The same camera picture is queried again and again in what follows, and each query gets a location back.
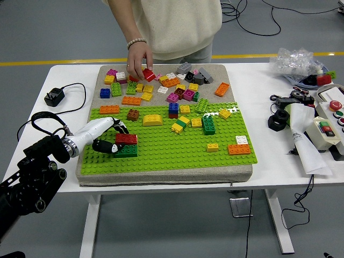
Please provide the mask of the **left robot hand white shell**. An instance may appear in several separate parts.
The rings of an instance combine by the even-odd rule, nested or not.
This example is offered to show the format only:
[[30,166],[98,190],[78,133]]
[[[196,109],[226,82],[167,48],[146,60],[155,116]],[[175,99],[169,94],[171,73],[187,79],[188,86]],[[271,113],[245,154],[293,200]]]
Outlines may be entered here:
[[74,135],[66,136],[63,143],[70,157],[77,157],[85,146],[92,145],[96,152],[114,154],[124,148],[124,144],[114,144],[108,141],[99,140],[104,132],[114,128],[119,133],[129,134],[125,124],[117,118],[105,117],[91,120]]

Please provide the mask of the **person's right hand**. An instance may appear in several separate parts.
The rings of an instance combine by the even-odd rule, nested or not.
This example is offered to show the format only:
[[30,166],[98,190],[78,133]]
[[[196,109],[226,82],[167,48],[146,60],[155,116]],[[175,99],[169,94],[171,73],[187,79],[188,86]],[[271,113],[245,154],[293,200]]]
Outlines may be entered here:
[[136,79],[145,79],[141,69],[143,59],[146,60],[147,68],[153,70],[153,54],[150,47],[143,41],[131,45],[128,50],[126,70]]

